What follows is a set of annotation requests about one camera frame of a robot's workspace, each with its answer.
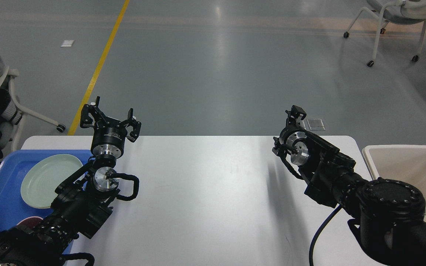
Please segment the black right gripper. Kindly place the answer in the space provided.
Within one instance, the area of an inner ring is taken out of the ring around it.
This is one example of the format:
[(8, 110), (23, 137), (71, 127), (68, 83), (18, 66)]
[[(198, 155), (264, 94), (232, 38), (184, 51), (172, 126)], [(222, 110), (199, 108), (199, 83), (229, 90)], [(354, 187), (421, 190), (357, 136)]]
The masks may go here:
[(284, 128), (279, 137), (273, 137), (274, 147), (272, 153), (279, 158), (285, 156), (286, 151), (298, 152), (308, 150), (307, 134), (304, 119), (307, 116), (306, 111), (301, 107), (292, 105), (290, 110), (286, 110), (286, 128)]

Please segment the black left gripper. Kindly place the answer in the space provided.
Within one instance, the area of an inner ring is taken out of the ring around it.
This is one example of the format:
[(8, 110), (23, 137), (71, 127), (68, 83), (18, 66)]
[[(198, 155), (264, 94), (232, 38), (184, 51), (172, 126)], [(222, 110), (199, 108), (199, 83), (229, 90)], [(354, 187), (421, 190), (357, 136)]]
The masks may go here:
[(106, 117), (99, 108), (100, 96), (92, 104), (84, 104), (81, 110), (80, 128), (93, 128), (90, 151), (92, 155), (113, 155), (120, 158), (125, 151), (125, 140), (134, 143), (140, 136), (142, 123), (128, 110), (127, 119), (120, 121)]

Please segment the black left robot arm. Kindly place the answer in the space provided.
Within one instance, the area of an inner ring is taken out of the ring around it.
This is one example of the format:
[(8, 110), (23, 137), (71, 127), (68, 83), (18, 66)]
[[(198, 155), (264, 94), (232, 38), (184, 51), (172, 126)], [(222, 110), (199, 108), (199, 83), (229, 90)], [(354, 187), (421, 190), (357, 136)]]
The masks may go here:
[(114, 167), (124, 154), (125, 141), (134, 143), (142, 124), (132, 108), (123, 121), (106, 116), (99, 101), (97, 97), (81, 111), (80, 127), (94, 130), (91, 156), (55, 188), (51, 214), (32, 228), (16, 225), (0, 232), (0, 266), (62, 266), (70, 260), (85, 260), (93, 266), (92, 254), (66, 254), (65, 249), (80, 235), (91, 239), (112, 214), (110, 204), (115, 199), (137, 197), (140, 180)]

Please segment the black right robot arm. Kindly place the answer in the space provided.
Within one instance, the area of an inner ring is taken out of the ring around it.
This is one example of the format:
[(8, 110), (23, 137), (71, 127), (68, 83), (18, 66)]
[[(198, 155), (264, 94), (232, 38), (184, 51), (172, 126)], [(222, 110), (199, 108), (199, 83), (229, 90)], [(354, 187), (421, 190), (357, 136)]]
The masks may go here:
[(274, 137), (272, 152), (296, 178), (304, 193), (334, 210), (318, 229), (309, 249), (309, 264), (324, 227), (345, 210), (348, 227), (362, 251), (388, 266), (426, 266), (426, 200), (404, 181), (382, 177), (368, 181), (354, 172), (355, 160), (301, 124), (306, 112), (292, 105), (285, 128)]

